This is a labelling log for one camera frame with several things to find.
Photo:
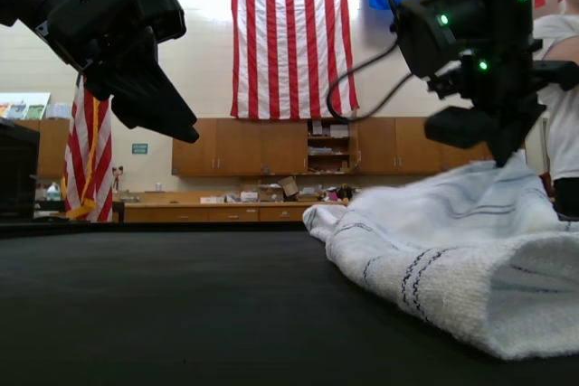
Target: cabinet door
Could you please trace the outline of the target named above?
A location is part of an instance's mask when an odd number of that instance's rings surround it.
[[[217,119],[217,173],[261,174],[261,123]]]
[[[20,121],[15,121],[14,123],[20,127],[30,128],[34,131],[40,131],[40,121],[35,119],[23,119]]]
[[[360,136],[360,129],[358,124],[350,124],[348,126],[348,153],[350,154],[348,172],[350,174],[360,173],[360,142],[358,140]]]
[[[397,154],[394,118],[369,118],[357,126],[359,173],[395,173]]]
[[[396,119],[399,174],[436,174],[442,169],[441,146],[424,135],[425,118]]]
[[[215,141],[217,120],[200,118],[195,124],[199,138],[193,144],[173,139],[173,174],[211,175],[216,174]]]
[[[304,174],[308,171],[308,123],[263,122],[261,137],[262,174]]]
[[[68,119],[43,119],[40,121],[38,146],[38,177],[62,178],[64,151],[69,140]]]
[[[455,167],[469,164],[470,162],[488,160],[486,145],[478,144],[469,149],[460,149],[454,146],[441,145],[442,169],[447,171]]]

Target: wooden countertop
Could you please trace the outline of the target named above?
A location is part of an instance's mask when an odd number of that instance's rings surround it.
[[[345,205],[341,202],[227,202],[227,203],[153,203],[153,202],[126,202],[125,208],[231,208],[231,207],[309,207],[317,203]]]

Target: white wall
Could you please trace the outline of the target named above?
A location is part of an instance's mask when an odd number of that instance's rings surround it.
[[[231,0],[179,0],[185,9],[188,32],[159,47],[159,62],[199,118],[229,117],[232,101],[233,25]],[[393,37],[390,13],[376,11],[368,0],[349,0],[355,63],[383,51]],[[407,72],[399,53],[356,77],[361,112],[370,109]],[[52,102],[73,97],[75,71],[64,65],[24,26],[0,27],[0,91],[50,91]],[[460,99],[440,102],[426,92],[426,84],[411,80],[382,110],[382,116],[428,116]],[[149,155],[131,155],[132,143],[149,143]],[[529,154],[536,152],[531,146]],[[236,178],[181,180],[171,175],[171,139],[141,128],[128,130],[113,120],[115,165],[124,165],[121,188],[153,190],[237,189]],[[365,183],[397,183],[369,178]]]

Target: american flag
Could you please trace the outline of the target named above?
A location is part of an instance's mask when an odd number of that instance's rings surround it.
[[[347,0],[232,0],[232,116],[326,118],[326,94],[352,67]],[[334,107],[358,108],[354,80],[343,80]]]
[[[70,219],[111,221],[111,140],[109,102],[93,98],[79,76],[62,180],[66,216]]]

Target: black table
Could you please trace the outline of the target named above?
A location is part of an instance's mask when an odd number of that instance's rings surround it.
[[[403,314],[301,225],[27,231],[0,228],[6,385],[579,382],[579,357],[502,362]]]

